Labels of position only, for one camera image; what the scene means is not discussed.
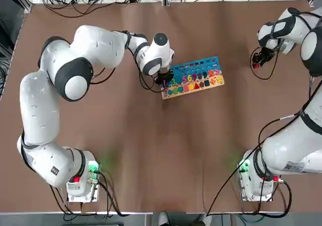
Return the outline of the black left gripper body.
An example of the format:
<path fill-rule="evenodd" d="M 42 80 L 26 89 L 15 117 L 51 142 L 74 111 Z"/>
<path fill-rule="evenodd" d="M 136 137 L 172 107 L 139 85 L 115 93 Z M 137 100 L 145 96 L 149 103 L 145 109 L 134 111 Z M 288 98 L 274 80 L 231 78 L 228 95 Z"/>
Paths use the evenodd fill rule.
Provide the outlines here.
<path fill-rule="evenodd" d="M 167 72 L 157 72 L 154 82 L 158 85 L 167 85 L 174 77 L 174 72 L 172 69 L 169 69 Z"/>

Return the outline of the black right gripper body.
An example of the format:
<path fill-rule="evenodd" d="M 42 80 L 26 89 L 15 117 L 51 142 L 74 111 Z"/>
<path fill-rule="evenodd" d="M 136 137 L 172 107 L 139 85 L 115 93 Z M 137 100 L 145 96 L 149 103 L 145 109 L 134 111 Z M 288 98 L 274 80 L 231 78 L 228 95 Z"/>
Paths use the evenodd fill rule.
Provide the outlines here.
<path fill-rule="evenodd" d="M 275 50 L 269 49 L 267 47 L 262 47 L 260 51 L 261 60 L 271 60 L 276 54 Z"/>

